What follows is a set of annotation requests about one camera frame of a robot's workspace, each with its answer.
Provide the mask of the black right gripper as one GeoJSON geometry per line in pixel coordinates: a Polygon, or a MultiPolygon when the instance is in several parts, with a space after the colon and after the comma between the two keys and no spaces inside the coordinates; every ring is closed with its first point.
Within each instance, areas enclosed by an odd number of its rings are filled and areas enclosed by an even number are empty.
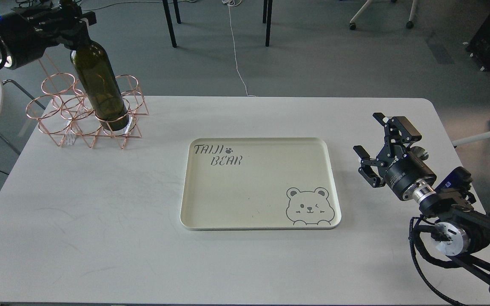
{"type": "Polygon", "coordinates": [[[385,184],[400,200],[410,200],[416,181],[424,180],[432,185],[437,176],[424,163],[410,152],[410,146],[422,139],[422,134],[405,116],[386,117],[383,113],[373,113],[373,117],[384,128],[384,145],[378,158],[392,158],[385,161],[372,159],[361,145],[353,147],[360,157],[358,172],[374,188],[385,184]],[[379,168],[379,176],[372,166],[379,168]]]}

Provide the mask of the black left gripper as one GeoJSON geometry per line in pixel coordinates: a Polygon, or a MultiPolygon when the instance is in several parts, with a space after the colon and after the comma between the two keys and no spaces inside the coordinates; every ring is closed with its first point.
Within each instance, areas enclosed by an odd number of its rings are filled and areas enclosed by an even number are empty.
{"type": "Polygon", "coordinates": [[[12,12],[0,15],[0,40],[6,51],[5,68],[15,70],[41,58],[46,49],[64,45],[76,50],[89,40],[95,12],[80,16],[79,8],[61,8],[60,0],[17,0],[12,12]]]}

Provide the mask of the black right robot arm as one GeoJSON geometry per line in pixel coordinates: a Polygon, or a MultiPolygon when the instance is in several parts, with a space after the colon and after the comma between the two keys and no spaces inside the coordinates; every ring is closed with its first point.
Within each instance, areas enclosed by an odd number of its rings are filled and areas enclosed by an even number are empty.
{"type": "Polygon", "coordinates": [[[489,285],[490,216],[474,210],[471,173],[459,166],[437,186],[437,176],[424,163],[428,154],[415,142],[422,135],[404,116],[373,113],[384,128],[384,145],[375,158],[360,145],[358,172],[374,188],[388,186],[402,201],[414,200],[420,210],[410,219],[408,240],[414,266],[426,285],[441,299],[459,306],[438,291],[424,276],[417,255],[444,269],[466,269],[489,285]]]}

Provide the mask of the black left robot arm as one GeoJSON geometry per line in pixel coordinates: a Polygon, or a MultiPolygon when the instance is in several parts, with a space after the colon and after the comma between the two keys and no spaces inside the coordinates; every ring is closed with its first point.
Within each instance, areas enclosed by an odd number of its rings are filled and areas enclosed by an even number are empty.
{"type": "Polygon", "coordinates": [[[77,0],[18,0],[0,15],[0,70],[15,70],[40,59],[49,47],[74,50],[88,27],[97,23],[77,0]]]}

